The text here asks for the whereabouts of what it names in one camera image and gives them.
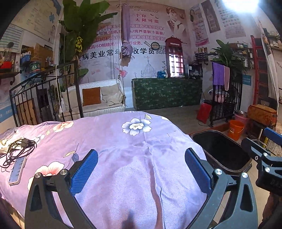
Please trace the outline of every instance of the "green cabinet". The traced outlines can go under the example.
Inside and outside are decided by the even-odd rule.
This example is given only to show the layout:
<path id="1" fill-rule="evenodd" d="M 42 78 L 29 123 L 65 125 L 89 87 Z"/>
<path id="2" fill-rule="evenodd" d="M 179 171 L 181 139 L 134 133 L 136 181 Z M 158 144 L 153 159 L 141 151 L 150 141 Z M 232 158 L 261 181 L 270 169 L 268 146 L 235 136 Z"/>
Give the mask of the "green cabinet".
<path id="1" fill-rule="evenodd" d="M 140 78 L 132 82 L 136 110 L 200 104 L 202 80 L 189 78 Z"/>

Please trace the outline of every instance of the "screw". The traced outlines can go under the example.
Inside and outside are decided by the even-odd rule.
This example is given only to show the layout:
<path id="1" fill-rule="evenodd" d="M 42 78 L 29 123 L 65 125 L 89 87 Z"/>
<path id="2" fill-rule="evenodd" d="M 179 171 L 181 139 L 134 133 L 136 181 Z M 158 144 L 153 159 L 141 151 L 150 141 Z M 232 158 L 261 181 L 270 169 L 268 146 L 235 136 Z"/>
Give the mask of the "screw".
<path id="1" fill-rule="evenodd" d="M 247 178 L 248 174 L 247 173 L 242 173 L 242 177 Z"/>
<path id="2" fill-rule="evenodd" d="M 221 169 L 216 169 L 216 170 L 215 170 L 215 173 L 216 173 L 217 175 L 221 175 L 221 174 L 222 174 L 222 170 L 221 170 Z"/>
<path id="3" fill-rule="evenodd" d="M 39 177 L 41 177 L 41 173 L 36 173 L 35 178 L 39 178 Z"/>
<path id="4" fill-rule="evenodd" d="M 61 175 L 66 175 L 67 172 L 68 172 L 68 171 L 67 171 L 66 169 L 62 169 L 62 170 L 60 171 L 60 174 L 61 174 Z"/>

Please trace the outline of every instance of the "green leaves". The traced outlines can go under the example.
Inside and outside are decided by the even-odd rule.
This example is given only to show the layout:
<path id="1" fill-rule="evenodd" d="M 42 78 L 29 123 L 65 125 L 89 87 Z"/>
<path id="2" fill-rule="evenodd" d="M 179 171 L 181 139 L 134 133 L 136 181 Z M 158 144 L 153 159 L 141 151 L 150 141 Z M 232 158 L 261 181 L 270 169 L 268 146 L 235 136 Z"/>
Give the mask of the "green leaves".
<path id="1" fill-rule="evenodd" d="M 82 28 L 81 18 L 78 15 L 78 7 L 69 5 L 64 8 L 64 22 L 68 30 L 79 32 Z"/>
<path id="2" fill-rule="evenodd" d="M 118 13 L 116 12 L 116 13 L 110 13 L 110 14 L 105 14 L 105 15 L 102 15 L 102 16 L 100 16 L 99 17 L 99 23 L 100 22 L 102 22 L 102 21 L 104 21 L 104 20 L 106 20 L 106 19 L 109 19 L 109 18 L 111 18 L 111 17 L 113 17 L 113 16 L 115 16 L 115 15 L 117 15 Z"/>
<path id="3" fill-rule="evenodd" d="M 88 25 L 83 26 L 81 31 L 81 37 L 82 37 L 82 51 L 86 50 L 88 46 L 90 46 L 94 39 L 97 36 L 97 29 L 98 29 L 99 23 L 96 22 L 96 20 L 93 20 Z"/>
<path id="4" fill-rule="evenodd" d="M 105 10 L 108 9 L 110 6 L 110 4 L 107 1 L 97 2 L 97 3 L 94 3 L 93 5 L 98 8 L 99 14 L 104 13 Z"/>
<path id="5" fill-rule="evenodd" d="M 82 68 L 78 70 L 78 77 L 84 77 L 87 73 L 88 73 L 88 69 L 87 68 Z"/>
<path id="6" fill-rule="evenodd" d="M 71 61 L 76 53 L 75 42 L 78 36 L 82 38 L 82 51 L 90 46 L 97 36 L 99 23 L 113 17 L 117 13 L 102 15 L 110 6 L 107 1 L 91 4 L 91 0 L 83 0 L 78 7 L 74 0 L 63 0 L 64 20 L 59 21 L 68 32 L 64 38 L 65 62 Z"/>
<path id="7" fill-rule="evenodd" d="M 64 62 L 69 62 L 75 56 L 75 42 L 76 42 L 77 35 L 74 31 L 68 33 L 65 37 L 65 47 L 63 58 Z"/>
<path id="8" fill-rule="evenodd" d="M 234 52 L 229 43 L 224 44 L 221 40 L 216 40 L 220 47 L 213 49 L 219 55 L 219 58 L 214 58 L 212 61 L 222 64 L 230 68 L 230 73 L 233 77 L 236 77 L 237 74 L 246 71 L 246 68 L 243 64 L 244 56 L 240 53 Z"/>

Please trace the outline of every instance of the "telephone booth sign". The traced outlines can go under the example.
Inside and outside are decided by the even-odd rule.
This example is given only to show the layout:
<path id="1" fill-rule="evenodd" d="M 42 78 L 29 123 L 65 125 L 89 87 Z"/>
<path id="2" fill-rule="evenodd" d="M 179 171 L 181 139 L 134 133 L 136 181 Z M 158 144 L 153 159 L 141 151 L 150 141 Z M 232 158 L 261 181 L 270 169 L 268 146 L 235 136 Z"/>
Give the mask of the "telephone booth sign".
<path id="1" fill-rule="evenodd" d="M 184 73 L 181 40 L 170 37 L 165 42 L 168 77 L 179 77 Z"/>

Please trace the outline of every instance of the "purple floral bedsheet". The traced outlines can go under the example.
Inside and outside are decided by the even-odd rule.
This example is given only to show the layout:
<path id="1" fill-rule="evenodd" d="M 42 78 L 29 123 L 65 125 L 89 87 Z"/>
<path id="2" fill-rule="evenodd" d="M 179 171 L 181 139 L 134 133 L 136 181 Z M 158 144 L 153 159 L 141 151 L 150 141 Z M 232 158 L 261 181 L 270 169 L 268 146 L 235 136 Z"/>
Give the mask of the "purple floral bedsheet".
<path id="1" fill-rule="evenodd" d="M 12 166 L 0 172 L 2 198 L 23 217 L 34 174 L 69 169 L 90 149 L 98 152 L 98 164 L 75 198 L 98 229 L 186 228 L 206 199 L 184 160 L 189 147 L 201 159 L 206 159 L 204 152 L 165 117 L 128 111 L 24 125 L 8 141 L 23 137 L 36 141 L 37 148 L 20 183 L 8 184 Z M 71 226 L 56 194 L 54 198 Z"/>

